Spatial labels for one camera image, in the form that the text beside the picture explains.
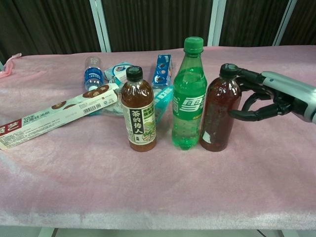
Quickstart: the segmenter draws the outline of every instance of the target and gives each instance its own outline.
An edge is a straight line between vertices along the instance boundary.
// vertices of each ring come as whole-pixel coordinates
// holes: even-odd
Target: curtain
[[[288,0],[227,0],[220,46],[273,44]]]
[[[316,1],[298,0],[280,45],[316,44]]]
[[[101,51],[89,0],[1,0],[0,60]]]
[[[212,0],[102,0],[113,52],[182,48],[188,36],[207,45]]]

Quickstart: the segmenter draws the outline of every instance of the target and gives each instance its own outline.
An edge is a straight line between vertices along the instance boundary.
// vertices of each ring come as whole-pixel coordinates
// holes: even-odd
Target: water bottle
[[[87,57],[85,60],[84,88],[86,90],[94,90],[103,84],[101,59],[96,56]]]
[[[201,60],[203,39],[186,38],[184,51],[186,54],[173,84],[172,141],[182,150],[188,150],[199,140],[199,124],[207,86]]]

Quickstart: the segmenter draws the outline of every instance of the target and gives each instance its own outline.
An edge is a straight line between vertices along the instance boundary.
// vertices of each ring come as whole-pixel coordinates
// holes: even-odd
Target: black bottle cap
[[[130,66],[126,69],[126,77],[129,81],[137,82],[143,79],[143,70],[138,66]]]
[[[235,64],[225,63],[221,66],[219,76],[223,78],[234,78],[238,74],[239,68]]]

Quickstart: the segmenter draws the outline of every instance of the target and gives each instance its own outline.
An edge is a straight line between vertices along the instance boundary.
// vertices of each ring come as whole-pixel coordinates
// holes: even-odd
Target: robotic hand
[[[306,122],[316,123],[316,87],[274,72],[256,73],[239,68],[237,83],[241,91],[252,90],[242,110],[230,116],[243,121],[260,121],[277,115],[294,113]],[[257,100],[273,99],[273,104],[249,111]]]

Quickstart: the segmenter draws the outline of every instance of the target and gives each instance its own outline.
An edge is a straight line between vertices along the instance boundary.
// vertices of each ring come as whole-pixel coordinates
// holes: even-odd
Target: table
[[[36,55],[13,59],[0,79],[0,124],[84,92],[84,61],[128,61],[151,81],[159,53],[182,49]],[[210,83],[223,63],[274,71],[316,85],[315,46],[205,47]],[[243,94],[241,104],[250,94]],[[189,151],[171,142],[171,108],[156,147],[128,146],[123,118],[83,117],[0,151],[2,225],[101,229],[315,229],[316,126],[293,114],[236,120],[228,147]]]

